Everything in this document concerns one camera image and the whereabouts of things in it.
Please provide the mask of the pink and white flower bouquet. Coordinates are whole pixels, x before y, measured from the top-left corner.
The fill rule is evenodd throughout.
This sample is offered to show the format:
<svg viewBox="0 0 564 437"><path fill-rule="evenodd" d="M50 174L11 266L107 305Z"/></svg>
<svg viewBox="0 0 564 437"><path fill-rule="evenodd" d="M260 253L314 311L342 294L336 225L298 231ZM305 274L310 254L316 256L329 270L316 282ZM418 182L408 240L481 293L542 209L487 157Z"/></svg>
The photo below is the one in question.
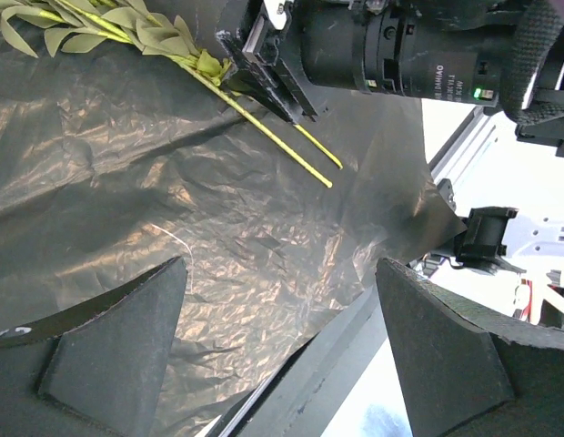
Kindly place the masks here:
<svg viewBox="0 0 564 437"><path fill-rule="evenodd" d="M46 52L87 54L105 41L136 48L143 56L162 56L234 109L327 188L333 182L236 101L237 91L222 83L232 60L219 60L195 43L186 21L150 11L144 1L0 1L0 34L13 49L33 58L37 52L12 26L26 22L43 31Z"/></svg>

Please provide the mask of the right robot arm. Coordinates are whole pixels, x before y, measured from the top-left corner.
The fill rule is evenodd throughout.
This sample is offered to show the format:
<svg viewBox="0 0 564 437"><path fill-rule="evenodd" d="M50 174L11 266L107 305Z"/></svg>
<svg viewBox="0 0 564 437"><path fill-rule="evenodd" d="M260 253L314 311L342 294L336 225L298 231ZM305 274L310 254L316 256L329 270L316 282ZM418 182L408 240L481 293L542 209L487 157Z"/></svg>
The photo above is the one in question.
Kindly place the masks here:
<svg viewBox="0 0 564 437"><path fill-rule="evenodd" d="M564 157L564 22L548 1L229 1L232 87L289 123L333 87L503 112Z"/></svg>

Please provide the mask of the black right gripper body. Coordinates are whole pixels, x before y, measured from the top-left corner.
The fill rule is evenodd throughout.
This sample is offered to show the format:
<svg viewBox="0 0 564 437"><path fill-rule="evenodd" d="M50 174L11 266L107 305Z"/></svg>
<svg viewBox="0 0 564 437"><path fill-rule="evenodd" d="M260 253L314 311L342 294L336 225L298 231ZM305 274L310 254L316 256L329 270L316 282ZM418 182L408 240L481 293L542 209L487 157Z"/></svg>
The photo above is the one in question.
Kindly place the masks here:
<svg viewBox="0 0 564 437"><path fill-rule="evenodd" d="M216 37L230 85L289 123L315 118L327 87L495 107L505 30L443 29L451 1L229 1Z"/></svg>

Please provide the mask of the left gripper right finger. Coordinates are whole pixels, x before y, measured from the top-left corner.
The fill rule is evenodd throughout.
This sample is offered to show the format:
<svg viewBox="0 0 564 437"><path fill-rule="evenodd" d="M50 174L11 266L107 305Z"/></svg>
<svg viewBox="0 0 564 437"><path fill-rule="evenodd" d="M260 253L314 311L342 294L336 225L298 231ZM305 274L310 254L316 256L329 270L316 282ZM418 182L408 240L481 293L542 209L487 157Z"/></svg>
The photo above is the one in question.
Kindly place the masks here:
<svg viewBox="0 0 564 437"><path fill-rule="evenodd" d="M378 296L415 436L564 436L564 330L380 259Z"/></svg>

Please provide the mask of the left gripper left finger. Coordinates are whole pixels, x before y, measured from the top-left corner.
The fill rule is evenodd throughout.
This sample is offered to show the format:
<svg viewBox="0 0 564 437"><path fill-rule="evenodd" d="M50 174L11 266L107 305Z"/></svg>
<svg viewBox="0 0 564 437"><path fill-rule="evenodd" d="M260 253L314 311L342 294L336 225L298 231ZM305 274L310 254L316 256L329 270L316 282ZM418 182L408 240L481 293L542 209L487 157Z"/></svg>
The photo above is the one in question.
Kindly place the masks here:
<svg viewBox="0 0 564 437"><path fill-rule="evenodd" d="M172 258L0 331L0 436L147 436L187 282Z"/></svg>

